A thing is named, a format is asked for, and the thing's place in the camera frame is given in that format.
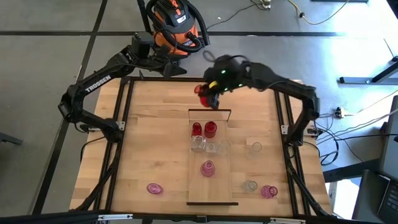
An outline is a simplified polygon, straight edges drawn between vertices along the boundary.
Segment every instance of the vacuum hose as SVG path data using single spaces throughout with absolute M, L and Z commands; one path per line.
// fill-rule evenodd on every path
M 184 52 L 188 52 L 188 53 L 198 52 L 201 49 L 201 42 L 198 39 L 198 37 L 193 35 L 191 32 L 188 32 L 186 37 L 188 39 L 190 39 L 195 44 L 195 46 L 193 46 L 193 47 L 185 46 L 183 44 L 178 43 L 170 35 L 170 32 L 164 27 L 163 23 L 152 12 L 152 8 L 155 6 L 155 3 L 157 1 L 158 0 L 150 0 L 148 2 L 148 4 L 147 4 L 147 7 L 146 7 L 147 15 L 153 21 L 154 26 L 161 28 L 159 30 L 159 32 L 161 32 L 163 34 L 164 38 L 167 40 L 167 42 L 170 45 L 176 46 L 177 49 L 182 50 Z M 198 20 L 200 29 L 202 31 L 202 37 L 203 37 L 203 40 L 205 42 L 205 45 L 209 45 L 210 44 L 209 36 L 207 34 L 206 25 L 205 25 L 205 22 L 204 22 L 202 16 L 200 15 L 198 9 L 196 9 L 190 2 L 188 2 L 188 1 L 185 1 L 185 2 L 187 4 L 187 6 L 188 6 L 188 9 L 189 9 L 190 13 L 192 13 L 193 16 L 195 16 L 195 18 Z

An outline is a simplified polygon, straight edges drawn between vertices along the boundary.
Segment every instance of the concrete floor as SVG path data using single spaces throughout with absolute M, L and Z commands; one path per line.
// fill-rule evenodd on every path
M 249 1 L 192 0 L 203 13 L 207 25 L 224 19 Z M 0 30 L 93 30 L 101 0 L 0 0 Z M 300 7 L 312 21 L 319 21 L 341 3 L 301 1 Z M 367 16 L 378 13 L 382 16 Z M 347 32 L 346 37 L 217 37 L 211 36 L 215 55 L 243 54 L 269 65 L 279 75 L 301 79 L 316 86 L 322 113 L 337 106 L 355 113 L 388 95 L 396 86 L 340 85 L 340 76 L 370 77 L 387 65 L 392 54 L 384 41 L 391 31 L 384 25 L 395 23 L 386 2 L 350 3 L 341 14 L 320 26 L 298 21 L 287 1 L 272 2 L 269 12 L 255 7 L 233 20 L 220 24 L 217 31 Z M 100 31 L 142 31 L 135 1 L 109 0 Z M 90 37 L 0 35 L 0 131 L 24 140 L 23 145 L 0 144 L 0 216 L 30 213 L 37 187 L 48 161 L 61 116 L 57 105 L 67 86 L 74 83 Z M 106 61 L 129 44 L 128 36 L 97 37 L 85 75 L 101 68 Z M 394 54 L 396 42 L 388 42 Z M 211 64 L 201 53 L 182 61 L 188 76 L 200 77 Z M 143 71 L 145 75 L 156 75 Z M 93 110 L 96 94 L 85 100 Z M 352 118 L 335 120 L 332 131 L 356 126 L 386 114 L 390 100 Z M 353 135 L 377 131 L 381 122 Z M 56 173 L 43 212 L 64 212 L 69 208 L 78 168 L 81 145 L 86 135 L 69 128 Z M 353 151 L 364 161 L 381 152 L 378 138 L 353 139 Z M 322 154 L 334 150 L 334 142 L 319 145 Z M 338 160 L 325 169 L 359 162 L 345 144 L 340 144 Z

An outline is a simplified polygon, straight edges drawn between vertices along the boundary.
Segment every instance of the wooden tabletop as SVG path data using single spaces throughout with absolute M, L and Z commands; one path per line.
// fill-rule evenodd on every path
M 220 98 L 220 109 L 232 110 L 228 121 L 228 135 L 232 142 L 229 155 L 231 190 L 233 201 L 239 205 L 187 205 L 190 152 L 190 138 L 187 135 L 191 131 L 188 109 L 203 109 L 193 93 L 197 84 L 134 82 L 112 211 L 291 217 L 287 174 L 272 90 L 259 93 L 241 88 Z M 95 114 L 103 118 L 112 117 L 118 88 L 118 79 L 101 87 Z M 301 111 L 301 102 L 294 98 L 290 101 L 296 119 Z M 88 141 L 101 136 L 100 132 L 91 133 Z M 308 137 L 305 141 L 315 143 Z M 248 157 L 245 153 L 254 142 L 262 144 L 262 151 L 256 157 Z M 97 184 L 105 145 L 103 139 L 86 146 L 70 208 L 79 206 Z M 331 213 L 317 150 L 304 144 L 300 147 L 300 153 L 309 191 L 322 208 Z M 242 185 L 246 180 L 256 181 L 258 189 L 245 192 Z M 161 195 L 147 192 L 146 186 L 152 182 L 163 186 Z M 262 198 L 259 191 L 263 185 L 276 186 L 278 195 L 273 199 Z M 299 192 L 296 186 L 299 212 L 303 213 Z M 104 207 L 105 200 L 106 194 L 103 194 L 101 207 Z

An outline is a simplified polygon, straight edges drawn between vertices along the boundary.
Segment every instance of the orange shop vacuum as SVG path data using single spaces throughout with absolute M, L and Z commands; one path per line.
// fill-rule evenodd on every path
M 171 60 L 180 60 L 210 44 L 205 21 L 187 0 L 150 0 L 146 14 L 153 22 L 156 47 L 167 46 Z M 198 36 L 198 21 L 201 35 Z

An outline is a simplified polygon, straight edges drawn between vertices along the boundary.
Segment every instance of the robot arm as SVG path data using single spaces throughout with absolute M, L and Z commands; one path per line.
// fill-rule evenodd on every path
M 137 33 L 132 38 L 132 44 L 113 56 L 105 67 L 92 75 L 70 85 L 62 95 L 58 109 L 62 116 L 70 123 L 83 122 L 89 126 L 100 128 L 105 138 L 111 142 L 121 139 L 121 131 L 115 120 L 100 118 L 83 109 L 85 96 L 97 90 L 99 87 L 114 78 L 125 77 L 135 68 L 143 68 L 161 73 L 165 78 L 184 74 L 187 71 L 172 63 L 166 54 L 154 54 L 148 56 L 153 37 L 146 32 Z
M 203 77 L 205 84 L 197 86 L 203 106 L 218 109 L 219 95 L 226 91 L 248 86 L 259 91 L 268 88 L 300 99 L 303 109 L 294 125 L 289 126 L 287 141 L 294 146 L 303 143 L 303 132 L 311 120 L 319 117 L 319 99 L 315 87 L 303 85 L 275 74 L 271 68 L 261 63 L 243 61 L 237 56 L 223 55 L 215 60 L 214 66 L 208 68 Z

